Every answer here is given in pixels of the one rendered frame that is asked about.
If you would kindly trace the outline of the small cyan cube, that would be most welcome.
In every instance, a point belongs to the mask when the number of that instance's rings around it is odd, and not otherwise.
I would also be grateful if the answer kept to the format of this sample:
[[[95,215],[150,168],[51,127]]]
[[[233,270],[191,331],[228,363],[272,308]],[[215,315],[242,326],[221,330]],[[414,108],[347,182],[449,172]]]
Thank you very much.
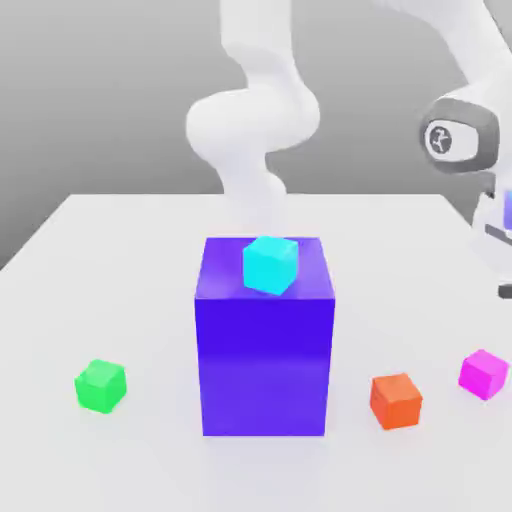
[[[282,295],[298,275],[299,244],[279,237],[261,236],[242,251],[246,288]]]

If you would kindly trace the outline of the small orange cube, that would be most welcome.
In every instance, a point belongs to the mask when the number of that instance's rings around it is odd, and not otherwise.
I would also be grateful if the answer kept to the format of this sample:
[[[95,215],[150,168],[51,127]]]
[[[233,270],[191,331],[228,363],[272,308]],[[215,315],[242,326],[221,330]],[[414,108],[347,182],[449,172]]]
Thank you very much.
[[[423,396],[406,373],[372,379],[370,408],[384,430],[419,423]]]

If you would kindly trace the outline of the small green cube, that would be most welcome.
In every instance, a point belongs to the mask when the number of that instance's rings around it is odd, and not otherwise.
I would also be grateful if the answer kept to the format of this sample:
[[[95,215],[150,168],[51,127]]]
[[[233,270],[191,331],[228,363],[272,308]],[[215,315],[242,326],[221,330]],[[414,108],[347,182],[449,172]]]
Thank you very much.
[[[74,379],[74,385],[81,407],[109,414],[127,392],[125,368],[95,359]]]

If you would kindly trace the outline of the small magenta cube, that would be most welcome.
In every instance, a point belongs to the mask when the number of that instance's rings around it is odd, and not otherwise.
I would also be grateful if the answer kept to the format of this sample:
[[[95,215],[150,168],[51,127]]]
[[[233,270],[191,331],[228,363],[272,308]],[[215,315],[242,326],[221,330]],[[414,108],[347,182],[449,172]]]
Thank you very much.
[[[505,360],[479,349],[463,360],[458,384],[487,401],[503,388],[509,367]]]

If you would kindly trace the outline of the large purple box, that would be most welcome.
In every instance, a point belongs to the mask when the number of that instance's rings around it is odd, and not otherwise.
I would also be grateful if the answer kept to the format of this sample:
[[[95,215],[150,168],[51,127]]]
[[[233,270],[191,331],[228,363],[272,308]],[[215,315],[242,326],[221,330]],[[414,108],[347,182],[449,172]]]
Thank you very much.
[[[194,297],[206,436],[325,432],[335,293],[322,244],[298,241],[298,276],[280,296],[243,284],[248,238],[207,238]]]

